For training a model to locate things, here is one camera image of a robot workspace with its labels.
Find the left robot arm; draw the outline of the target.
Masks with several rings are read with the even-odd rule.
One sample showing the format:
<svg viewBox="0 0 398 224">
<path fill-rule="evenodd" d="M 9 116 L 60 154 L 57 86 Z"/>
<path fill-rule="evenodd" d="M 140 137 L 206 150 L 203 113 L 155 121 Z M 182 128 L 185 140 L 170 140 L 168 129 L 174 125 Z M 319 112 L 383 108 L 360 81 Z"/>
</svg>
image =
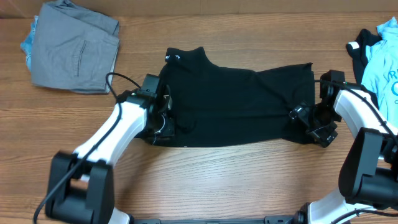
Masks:
<svg viewBox="0 0 398 224">
<path fill-rule="evenodd" d="M 115 207 L 114 167 L 134 138 L 149 144 L 174 135 L 168 111 L 171 90 L 160 77 L 148 74 L 142 85 L 115 96 L 108 120 L 71 154 L 52 159 L 47 194 L 37 207 L 65 223 L 134 223 L 134 217 Z"/>
</svg>

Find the black polo shirt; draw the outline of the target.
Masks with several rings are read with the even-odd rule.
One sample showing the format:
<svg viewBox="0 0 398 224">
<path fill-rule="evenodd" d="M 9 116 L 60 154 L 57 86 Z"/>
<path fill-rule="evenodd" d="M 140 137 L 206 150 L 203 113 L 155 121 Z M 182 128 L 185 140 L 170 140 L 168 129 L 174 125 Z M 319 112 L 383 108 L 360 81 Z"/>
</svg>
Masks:
<svg viewBox="0 0 398 224">
<path fill-rule="evenodd" d="M 171 137 L 141 136 L 165 147 L 223 147 L 284 139 L 299 144 L 314 140 L 289 113 L 299 104 L 315 103 L 311 63 L 270 70 L 219 67 L 203 47 L 167 49 L 159 73 L 170 87 L 175 121 Z"/>
</svg>

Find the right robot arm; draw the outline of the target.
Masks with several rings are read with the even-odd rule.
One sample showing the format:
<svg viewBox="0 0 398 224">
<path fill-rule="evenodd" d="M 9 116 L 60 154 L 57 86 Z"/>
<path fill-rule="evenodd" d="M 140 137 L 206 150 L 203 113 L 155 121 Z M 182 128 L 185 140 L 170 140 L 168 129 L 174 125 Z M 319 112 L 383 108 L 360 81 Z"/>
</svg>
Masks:
<svg viewBox="0 0 398 224">
<path fill-rule="evenodd" d="M 361 214 L 397 216 L 397 128 L 373 103 L 362 85 L 348 83 L 341 71 L 330 70 L 317 80 L 321 102 L 301 102 L 289 114 L 322 147 L 336 138 L 344 121 L 354 142 L 341 167 L 338 188 L 306 203 L 288 223 L 349 223 Z"/>
</svg>

